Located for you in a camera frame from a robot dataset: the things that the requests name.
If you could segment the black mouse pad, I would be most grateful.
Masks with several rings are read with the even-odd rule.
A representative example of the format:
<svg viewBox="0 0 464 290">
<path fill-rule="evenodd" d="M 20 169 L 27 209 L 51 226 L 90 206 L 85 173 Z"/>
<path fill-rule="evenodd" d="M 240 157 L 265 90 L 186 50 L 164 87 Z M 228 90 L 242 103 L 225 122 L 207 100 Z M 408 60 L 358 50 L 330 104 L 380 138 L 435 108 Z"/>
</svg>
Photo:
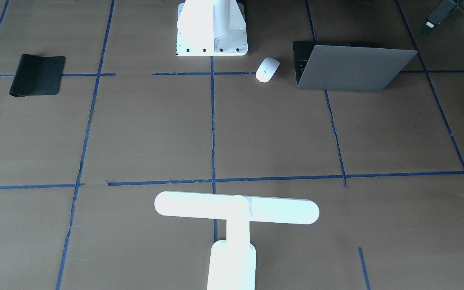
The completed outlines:
<svg viewBox="0 0 464 290">
<path fill-rule="evenodd" d="M 44 57 L 22 54 L 9 95 L 13 97 L 57 95 L 65 63 L 64 56 Z"/>
</svg>

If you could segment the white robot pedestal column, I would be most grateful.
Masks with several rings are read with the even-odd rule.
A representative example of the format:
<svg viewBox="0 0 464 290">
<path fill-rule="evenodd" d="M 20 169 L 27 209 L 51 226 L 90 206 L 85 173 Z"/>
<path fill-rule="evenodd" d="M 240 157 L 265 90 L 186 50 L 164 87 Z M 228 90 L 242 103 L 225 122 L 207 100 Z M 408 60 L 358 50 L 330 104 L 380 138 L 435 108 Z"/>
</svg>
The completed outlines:
<svg viewBox="0 0 464 290">
<path fill-rule="evenodd" d="M 186 0 L 178 5 L 177 11 L 177 56 L 247 55 L 243 0 Z"/>
</svg>

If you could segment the grey laptop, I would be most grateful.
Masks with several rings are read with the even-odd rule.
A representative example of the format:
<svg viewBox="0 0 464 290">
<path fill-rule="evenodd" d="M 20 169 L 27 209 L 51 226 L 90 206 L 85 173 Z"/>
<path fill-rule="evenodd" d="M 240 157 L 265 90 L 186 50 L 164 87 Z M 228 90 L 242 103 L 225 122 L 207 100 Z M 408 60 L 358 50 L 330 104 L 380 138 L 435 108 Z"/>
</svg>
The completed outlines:
<svg viewBox="0 0 464 290">
<path fill-rule="evenodd" d="M 415 50 L 293 41 L 296 86 L 328 91 L 384 90 Z"/>
</svg>

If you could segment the white desk lamp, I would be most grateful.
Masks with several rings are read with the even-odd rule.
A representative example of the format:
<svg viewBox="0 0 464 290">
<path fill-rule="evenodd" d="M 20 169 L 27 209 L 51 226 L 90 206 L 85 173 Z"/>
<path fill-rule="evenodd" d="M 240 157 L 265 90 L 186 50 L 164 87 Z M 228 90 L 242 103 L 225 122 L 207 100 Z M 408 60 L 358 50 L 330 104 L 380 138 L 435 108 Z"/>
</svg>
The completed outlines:
<svg viewBox="0 0 464 290">
<path fill-rule="evenodd" d="M 310 225 L 320 216 L 308 199 L 163 191 L 153 205 L 162 216 L 225 220 L 226 238 L 210 252 L 209 290 L 253 290 L 256 249 L 251 244 L 251 222 Z"/>
</svg>

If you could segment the white computer mouse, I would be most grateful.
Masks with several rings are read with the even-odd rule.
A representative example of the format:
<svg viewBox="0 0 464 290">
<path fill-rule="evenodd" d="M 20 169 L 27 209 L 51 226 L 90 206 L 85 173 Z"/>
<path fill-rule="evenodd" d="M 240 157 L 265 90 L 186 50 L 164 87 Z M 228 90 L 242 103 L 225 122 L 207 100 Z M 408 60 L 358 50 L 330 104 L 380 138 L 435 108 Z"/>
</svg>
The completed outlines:
<svg viewBox="0 0 464 290">
<path fill-rule="evenodd" d="M 267 83 L 272 79 L 279 67 L 280 62 L 278 60 L 267 57 L 259 65 L 255 77 L 261 83 Z"/>
</svg>

